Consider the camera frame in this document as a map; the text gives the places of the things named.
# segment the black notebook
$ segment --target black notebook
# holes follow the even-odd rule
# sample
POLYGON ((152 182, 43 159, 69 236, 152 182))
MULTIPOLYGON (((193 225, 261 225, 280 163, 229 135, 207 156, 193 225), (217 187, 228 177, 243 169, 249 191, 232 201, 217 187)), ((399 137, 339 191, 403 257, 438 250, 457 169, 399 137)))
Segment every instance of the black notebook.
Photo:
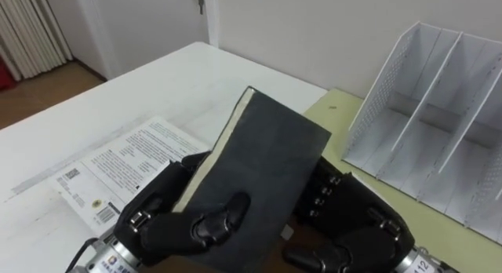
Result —
POLYGON ((174 211, 224 205, 246 191, 251 206, 223 245, 190 257, 224 272, 252 272, 270 253, 328 142, 330 133, 248 88, 174 211))

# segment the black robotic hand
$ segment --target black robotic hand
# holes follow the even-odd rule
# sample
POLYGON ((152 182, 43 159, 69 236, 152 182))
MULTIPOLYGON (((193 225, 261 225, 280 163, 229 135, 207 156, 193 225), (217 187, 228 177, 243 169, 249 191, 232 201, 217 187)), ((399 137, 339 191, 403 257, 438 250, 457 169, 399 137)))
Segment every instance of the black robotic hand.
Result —
POLYGON ((243 192, 209 212, 172 212, 207 155, 206 152, 171 162, 118 218, 115 237, 142 264, 152 266, 173 254, 203 253, 212 245, 225 242, 242 223, 250 204, 250 197, 243 192))
POLYGON ((327 237, 324 246, 287 246, 284 260, 307 272, 388 273, 412 252, 405 221, 382 198, 322 158, 297 206, 301 224, 327 237))

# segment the wooden floor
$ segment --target wooden floor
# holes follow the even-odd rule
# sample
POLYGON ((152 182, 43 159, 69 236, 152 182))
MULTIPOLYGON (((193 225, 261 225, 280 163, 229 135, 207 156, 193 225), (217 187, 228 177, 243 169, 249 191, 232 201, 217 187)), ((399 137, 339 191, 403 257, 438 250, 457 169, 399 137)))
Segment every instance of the wooden floor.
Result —
POLYGON ((0 129, 103 83, 75 62, 0 91, 0 129))

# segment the curtain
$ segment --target curtain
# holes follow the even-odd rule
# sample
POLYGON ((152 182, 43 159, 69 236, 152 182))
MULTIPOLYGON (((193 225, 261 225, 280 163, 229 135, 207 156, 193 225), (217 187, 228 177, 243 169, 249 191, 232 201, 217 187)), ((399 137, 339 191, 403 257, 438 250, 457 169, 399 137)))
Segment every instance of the curtain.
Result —
POLYGON ((0 57, 17 81, 72 59, 47 0, 0 0, 0 57))

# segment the white table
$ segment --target white table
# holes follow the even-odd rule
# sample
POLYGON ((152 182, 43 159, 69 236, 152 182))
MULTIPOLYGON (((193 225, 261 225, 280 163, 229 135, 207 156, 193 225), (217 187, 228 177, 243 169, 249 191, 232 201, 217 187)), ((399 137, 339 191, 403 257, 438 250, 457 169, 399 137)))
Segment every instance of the white table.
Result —
POLYGON ((195 43, 0 130, 0 272, 62 272, 93 235, 47 182, 27 180, 152 111, 212 145, 246 86, 300 113, 326 92, 195 43))

